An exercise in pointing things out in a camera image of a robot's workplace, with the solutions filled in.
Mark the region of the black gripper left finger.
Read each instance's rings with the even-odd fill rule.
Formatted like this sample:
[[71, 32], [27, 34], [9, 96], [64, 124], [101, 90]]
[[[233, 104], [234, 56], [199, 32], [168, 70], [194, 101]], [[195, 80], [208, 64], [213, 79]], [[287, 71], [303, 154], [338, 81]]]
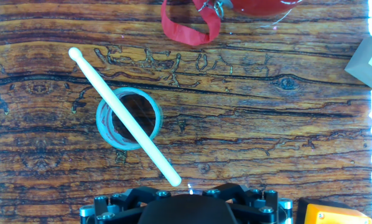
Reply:
[[142, 204], [168, 197], [171, 197], [169, 191], [152, 187], [128, 189], [110, 196], [99, 195], [93, 199], [93, 204], [79, 209], [80, 223], [137, 223], [144, 210]]

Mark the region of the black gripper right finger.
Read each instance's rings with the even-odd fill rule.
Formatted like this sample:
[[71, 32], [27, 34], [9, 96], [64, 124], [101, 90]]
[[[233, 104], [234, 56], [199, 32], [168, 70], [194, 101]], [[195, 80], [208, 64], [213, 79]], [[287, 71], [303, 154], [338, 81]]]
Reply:
[[229, 205], [237, 223], [293, 223], [292, 200], [281, 198], [275, 190], [250, 189], [245, 185], [226, 183], [203, 190], [202, 195]]

